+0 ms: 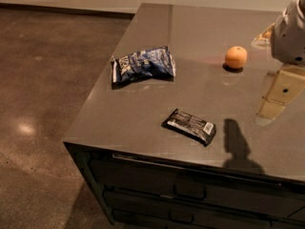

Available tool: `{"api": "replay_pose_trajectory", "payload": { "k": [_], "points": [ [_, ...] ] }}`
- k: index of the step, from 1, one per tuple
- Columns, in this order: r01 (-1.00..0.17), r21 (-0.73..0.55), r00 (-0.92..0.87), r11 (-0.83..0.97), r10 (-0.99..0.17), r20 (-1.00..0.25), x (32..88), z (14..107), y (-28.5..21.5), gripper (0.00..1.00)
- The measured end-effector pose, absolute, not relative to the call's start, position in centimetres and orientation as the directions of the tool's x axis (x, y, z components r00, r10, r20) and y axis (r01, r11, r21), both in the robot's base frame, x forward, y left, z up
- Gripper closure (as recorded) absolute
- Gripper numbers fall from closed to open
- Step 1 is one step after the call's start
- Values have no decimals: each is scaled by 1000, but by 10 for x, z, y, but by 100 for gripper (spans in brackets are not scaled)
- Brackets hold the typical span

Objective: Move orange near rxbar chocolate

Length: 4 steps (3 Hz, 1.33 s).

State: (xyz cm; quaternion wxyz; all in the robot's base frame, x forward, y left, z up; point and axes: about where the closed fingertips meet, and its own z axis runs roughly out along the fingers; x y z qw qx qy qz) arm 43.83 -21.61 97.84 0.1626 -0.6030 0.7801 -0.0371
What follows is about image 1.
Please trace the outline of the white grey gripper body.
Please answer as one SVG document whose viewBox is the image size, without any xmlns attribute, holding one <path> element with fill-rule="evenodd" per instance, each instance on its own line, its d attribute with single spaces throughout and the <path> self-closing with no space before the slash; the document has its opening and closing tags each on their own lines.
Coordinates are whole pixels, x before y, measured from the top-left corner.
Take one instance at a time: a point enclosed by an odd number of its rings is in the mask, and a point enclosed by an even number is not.
<svg viewBox="0 0 305 229">
<path fill-rule="evenodd" d="M 305 0 L 292 0 L 274 23 L 273 58 L 282 63 L 305 65 Z"/>
</svg>

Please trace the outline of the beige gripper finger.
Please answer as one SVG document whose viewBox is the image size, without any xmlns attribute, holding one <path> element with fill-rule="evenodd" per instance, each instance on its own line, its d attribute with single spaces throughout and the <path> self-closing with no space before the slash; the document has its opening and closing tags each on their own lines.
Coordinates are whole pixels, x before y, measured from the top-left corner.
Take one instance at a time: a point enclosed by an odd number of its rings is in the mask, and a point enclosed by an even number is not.
<svg viewBox="0 0 305 229">
<path fill-rule="evenodd" d="M 275 120 L 304 90 L 305 69 L 283 64 L 274 74 L 257 116 L 265 120 Z"/>
<path fill-rule="evenodd" d="M 268 28 L 266 28 L 261 34 L 259 34 L 255 39 L 254 43 L 256 45 L 269 45 L 271 41 L 271 37 L 273 35 L 275 24 L 271 24 Z"/>
</svg>

